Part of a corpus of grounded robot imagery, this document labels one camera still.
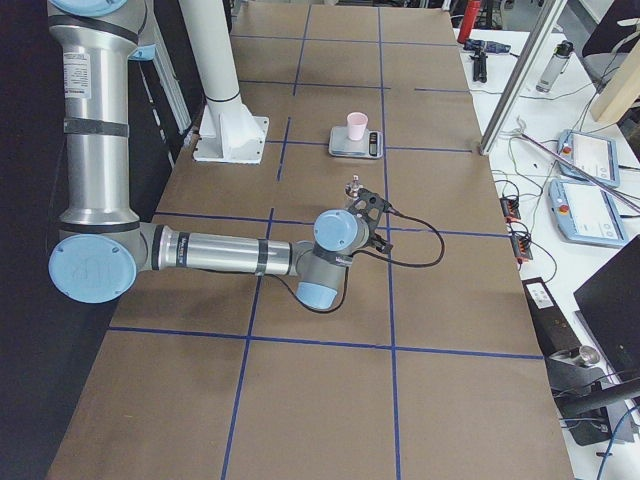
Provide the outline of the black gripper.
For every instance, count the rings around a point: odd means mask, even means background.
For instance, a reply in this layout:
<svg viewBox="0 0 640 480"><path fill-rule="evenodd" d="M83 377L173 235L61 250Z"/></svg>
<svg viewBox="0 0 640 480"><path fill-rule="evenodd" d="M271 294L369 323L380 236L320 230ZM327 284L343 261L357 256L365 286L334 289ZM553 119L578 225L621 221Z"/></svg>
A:
<svg viewBox="0 0 640 480"><path fill-rule="evenodd" d="M390 252L393 245L386 241L386 236L376 232L377 225L375 223L368 223L368 236L365 247L375 248L378 252Z"/></svg>

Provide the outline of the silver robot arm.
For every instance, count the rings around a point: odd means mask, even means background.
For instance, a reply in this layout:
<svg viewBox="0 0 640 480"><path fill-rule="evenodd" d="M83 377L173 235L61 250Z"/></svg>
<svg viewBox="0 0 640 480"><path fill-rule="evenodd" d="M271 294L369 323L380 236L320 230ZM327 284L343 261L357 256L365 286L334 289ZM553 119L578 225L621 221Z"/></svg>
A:
<svg viewBox="0 0 640 480"><path fill-rule="evenodd" d="M357 181L349 205L321 213L312 241L295 243L175 231L144 223L129 199L128 65L160 40L149 1L52 1L49 29L63 50L69 205L49 259L55 286L84 303L127 291L142 271L165 268L298 278L296 299L335 310L358 254L384 258L377 231L390 204Z"/></svg>

